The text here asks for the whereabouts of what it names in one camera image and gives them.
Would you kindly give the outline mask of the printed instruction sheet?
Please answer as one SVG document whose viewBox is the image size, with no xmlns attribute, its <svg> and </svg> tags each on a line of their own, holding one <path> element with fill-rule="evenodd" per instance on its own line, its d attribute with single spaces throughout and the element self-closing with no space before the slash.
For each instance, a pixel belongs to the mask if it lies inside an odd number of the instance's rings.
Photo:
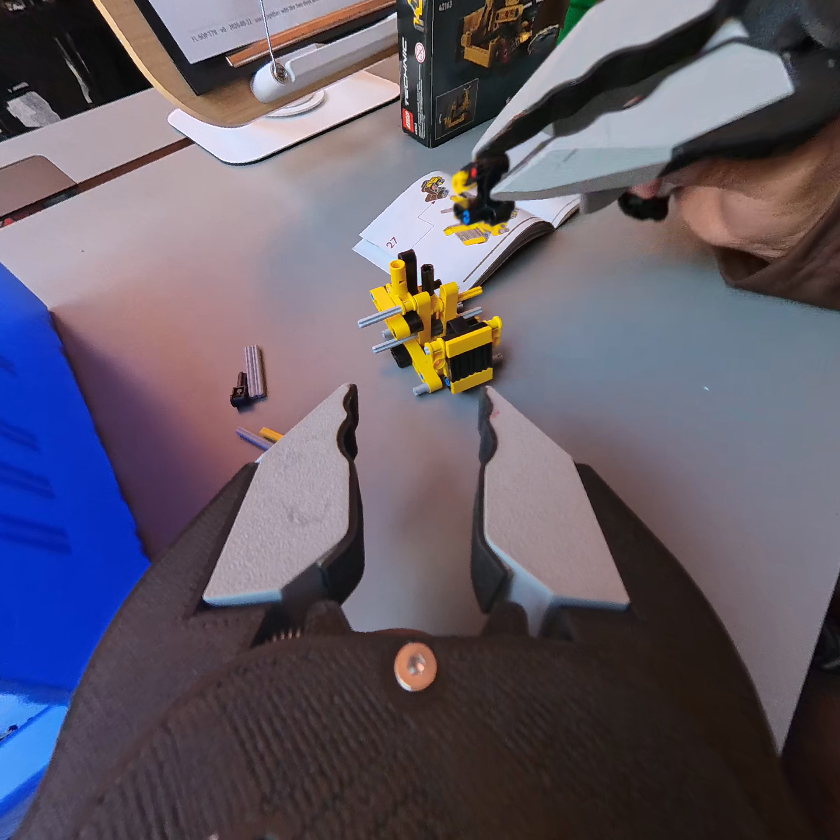
<svg viewBox="0 0 840 840">
<path fill-rule="evenodd" d="M 352 1 L 152 1 L 190 64 L 310 23 Z"/>
</svg>

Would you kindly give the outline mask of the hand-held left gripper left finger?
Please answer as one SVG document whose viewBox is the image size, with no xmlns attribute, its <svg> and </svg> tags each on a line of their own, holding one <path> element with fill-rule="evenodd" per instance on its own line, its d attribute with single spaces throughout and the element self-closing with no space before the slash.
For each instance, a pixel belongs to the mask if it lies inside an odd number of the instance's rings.
<svg viewBox="0 0 840 840">
<path fill-rule="evenodd" d="M 359 394 L 344 383 L 256 461 L 203 600 L 343 604 L 364 572 Z"/>
</svg>

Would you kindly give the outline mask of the small black yellow lego subassembly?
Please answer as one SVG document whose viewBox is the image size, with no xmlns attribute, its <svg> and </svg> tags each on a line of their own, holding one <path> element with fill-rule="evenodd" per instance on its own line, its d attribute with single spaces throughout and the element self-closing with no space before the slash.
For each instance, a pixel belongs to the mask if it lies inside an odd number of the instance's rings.
<svg viewBox="0 0 840 840">
<path fill-rule="evenodd" d="M 510 221 L 515 203 L 491 196 L 502 176 L 508 173 L 509 166 L 505 153 L 482 154 L 453 175 L 451 197 L 460 226 L 495 228 Z"/>
</svg>

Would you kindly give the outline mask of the lego instruction booklet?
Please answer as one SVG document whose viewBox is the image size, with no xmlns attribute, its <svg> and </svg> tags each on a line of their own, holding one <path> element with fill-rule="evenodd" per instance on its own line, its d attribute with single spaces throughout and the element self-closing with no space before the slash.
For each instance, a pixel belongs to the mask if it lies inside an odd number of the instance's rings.
<svg viewBox="0 0 840 840">
<path fill-rule="evenodd" d="M 520 249 L 551 235 L 580 208 L 578 195 L 525 201 L 493 231 L 465 229 L 454 216 L 452 176 L 432 171 L 418 179 L 360 234 L 353 251 L 383 271 L 411 249 L 418 266 L 461 291 L 481 286 Z"/>
</svg>

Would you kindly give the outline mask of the person's right hand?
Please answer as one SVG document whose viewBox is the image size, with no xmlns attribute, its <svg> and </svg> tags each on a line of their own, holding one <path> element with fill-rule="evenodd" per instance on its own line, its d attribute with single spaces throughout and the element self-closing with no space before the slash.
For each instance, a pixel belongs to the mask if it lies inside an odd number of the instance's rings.
<svg viewBox="0 0 840 840">
<path fill-rule="evenodd" d="M 794 150 L 760 160 L 699 161 L 630 193 L 667 186 L 689 230 L 706 244 L 767 261 L 783 257 L 834 205 L 839 190 L 839 122 Z"/>
</svg>

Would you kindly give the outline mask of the black lego set box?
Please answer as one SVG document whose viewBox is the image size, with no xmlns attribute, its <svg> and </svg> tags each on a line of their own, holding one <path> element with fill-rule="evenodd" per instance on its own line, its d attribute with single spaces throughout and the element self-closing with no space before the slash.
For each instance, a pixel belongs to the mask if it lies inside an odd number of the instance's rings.
<svg viewBox="0 0 840 840">
<path fill-rule="evenodd" d="M 433 148 L 494 119 L 557 45 L 568 1 L 398 1 L 402 131 Z"/>
</svg>

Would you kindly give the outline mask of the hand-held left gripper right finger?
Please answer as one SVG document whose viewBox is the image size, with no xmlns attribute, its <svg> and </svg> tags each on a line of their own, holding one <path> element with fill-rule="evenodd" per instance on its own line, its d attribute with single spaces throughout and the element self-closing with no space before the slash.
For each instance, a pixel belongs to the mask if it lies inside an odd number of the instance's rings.
<svg viewBox="0 0 840 840">
<path fill-rule="evenodd" d="M 564 608 L 624 613 L 631 599 L 573 458 L 490 386 L 478 431 L 469 570 L 482 613 L 519 605 L 532 636 Z"/>
</svg>

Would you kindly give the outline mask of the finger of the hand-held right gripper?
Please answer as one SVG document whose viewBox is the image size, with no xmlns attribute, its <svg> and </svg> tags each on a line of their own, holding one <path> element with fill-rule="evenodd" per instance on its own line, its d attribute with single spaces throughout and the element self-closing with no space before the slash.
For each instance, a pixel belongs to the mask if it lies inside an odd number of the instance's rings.
<svg viewBox="0 0 840 840">
<path fill-rule="evenodd" d="M 788 97 L 794 48 L 761 49 L 744 38 L 706 47 L 679 69 L 594 95 L 570 117 L 538 115 L 552 93 L 580 91 L 563 80 L 574 68 L 557 48 L 502 111 L 491 129 L 523 128 L 537 119 L 547 139 L 504 174 L 491 192 L 499 202 L 577 194 L 584 214 L 615 203 L 631 186 L 662 177 L 678 147 Z"/>
<path fill-rule="evenodd" d="M 608 1 L 595 5 L 550 52 L 477 142 L 499 156 L 543 131 L 570 136 L 627 108 L 700 56 L 743 2 Z"/>
</svg>

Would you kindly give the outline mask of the yellow lego vehicle model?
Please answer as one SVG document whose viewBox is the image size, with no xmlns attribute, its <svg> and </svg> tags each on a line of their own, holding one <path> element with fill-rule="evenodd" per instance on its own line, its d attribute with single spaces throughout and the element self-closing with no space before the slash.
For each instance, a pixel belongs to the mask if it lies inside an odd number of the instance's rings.
<svg viewBox="0 0 840 840">
<path fill-rule="evenodd" d="M 485 318 L 475 301 L 482 287 L 461 290 L 437 278 L 432 264 L 418 264 L 412 249 L 388 266 L 388 281 L 370 291 L 375 310 L 359 329 L 381 325 L 384 338 L 374 354 L 390 354 L 397 367 L 412 369 L 417 397 L 459 394 L 488 384 L 501 356 L 502 320 Z"/>
</svg>

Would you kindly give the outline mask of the person's right forearm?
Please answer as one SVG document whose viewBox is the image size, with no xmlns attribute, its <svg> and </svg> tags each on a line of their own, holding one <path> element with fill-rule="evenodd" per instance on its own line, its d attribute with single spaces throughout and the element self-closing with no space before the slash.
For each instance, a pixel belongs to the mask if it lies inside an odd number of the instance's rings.
<svg viewBox="0 0 840 840">
<path fill-rule="evenodd" d="M 824 222 L 772 262 L 731 248 L 715 248 L 722 278 L 736 290 L 838 311 L 838 226 L 830 218 Z"/>
</svg>

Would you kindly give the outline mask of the blue plastic bin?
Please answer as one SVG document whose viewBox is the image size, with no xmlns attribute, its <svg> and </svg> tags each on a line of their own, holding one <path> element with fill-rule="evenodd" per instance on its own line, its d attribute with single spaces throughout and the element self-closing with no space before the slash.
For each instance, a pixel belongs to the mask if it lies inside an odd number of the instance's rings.
<svg viewBox="0 0 840 840">
<path fill-rule="evenodd" d="M 46 305 L 1 267 L 2 838 L 149 566 Z"/>
</svg>

